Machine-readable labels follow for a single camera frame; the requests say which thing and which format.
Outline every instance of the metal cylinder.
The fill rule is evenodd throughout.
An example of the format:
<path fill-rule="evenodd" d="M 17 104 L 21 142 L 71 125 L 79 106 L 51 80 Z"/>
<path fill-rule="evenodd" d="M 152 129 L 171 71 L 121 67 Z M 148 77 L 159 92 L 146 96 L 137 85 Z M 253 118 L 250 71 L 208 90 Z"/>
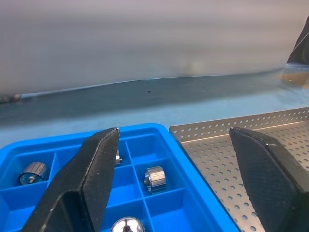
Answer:
<path fill-rule="evenodd" d="M 137 218 L 123 217 L 113 224 L 111 232 L 145 232 L 145 228 Z"/>
<path fill-rule="evenodd" d="M 166 176 L 163 169 L 160 166 L 147 168 L 144 185 L 150 194 L 156 194 L 166 190 Z"/>
<path fill-rule="evenodd" d="M 41 162 L 29 164 L 19 175 L 18 181 L 21 185 L 34 184 L 48 179 L 49 169 Z"/>

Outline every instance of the silver metal part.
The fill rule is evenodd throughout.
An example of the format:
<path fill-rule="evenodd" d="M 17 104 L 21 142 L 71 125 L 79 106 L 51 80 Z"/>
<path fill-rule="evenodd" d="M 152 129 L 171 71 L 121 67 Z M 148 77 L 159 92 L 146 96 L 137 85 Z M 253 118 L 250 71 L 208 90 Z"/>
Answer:
<path fill-rule="evenodd" d="M 166 176 L 163 169 L 160 166 L 147 168 L 144 185 L 151 194 L 166 190 Z"/>
<path fill-rule="evenodd" d="M 122 158 L 119 156 L 119 150 L 117 150 L 116 154 L 116 165 L 119 165 L 122 162 Z"/>
<path fill-rule="evenodd" d="M 19 175 L 18 181 L 21 185 L 34 184 L 48 179 L 49 169 L 41 162 L 29 164 Z"/>
<path fill-rule="evenodd" d="M 137 218 L 123 217 L 113 224 L 111 232 L 145 232 L 145 228 Z"/>
<path fill-rule="evenodd" d="M 309 171 L 309 108 L 170 127 L 170 133 L 215 192 L 240 231 L 264 232 L 243 186 L 229 129 L 257 130 L 277 138 Z"/>

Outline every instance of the blue plastic tray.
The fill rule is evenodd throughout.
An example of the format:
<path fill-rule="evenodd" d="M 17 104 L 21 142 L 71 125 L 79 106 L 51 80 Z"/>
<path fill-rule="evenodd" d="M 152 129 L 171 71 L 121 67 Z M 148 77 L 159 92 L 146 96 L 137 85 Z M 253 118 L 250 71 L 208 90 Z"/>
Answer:
<path fill-rule="evenodd" d="M 95 132 L 22 141 L 0 150 L 0 231 L 22 229 L 57 172 Z M 238 231 L 165 127 L 123 127 L 118 149 L 123 162 L 114 171 L 102 232 L 127 216 L 142 220 L 146 232 Z M 18 175 L 34 161 L 50 167 L 48 181 L 20 186 Z M 150 195 L 144 173 L 157 165 L 166 173 L 167 190 Z"/>

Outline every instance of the perforated metal tray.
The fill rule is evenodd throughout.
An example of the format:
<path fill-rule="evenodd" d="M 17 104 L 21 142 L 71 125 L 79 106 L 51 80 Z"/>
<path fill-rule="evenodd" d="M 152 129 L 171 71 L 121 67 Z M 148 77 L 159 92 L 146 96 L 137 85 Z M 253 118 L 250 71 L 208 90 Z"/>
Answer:
<path fill-rule="evenodd" d="M 228 135 L 232 126 L 259 130 L 277 138 L 309 171 L 309 107 L 171 126 L 169 129 L 239 229 L 264 232 L 243 186 Z"/>

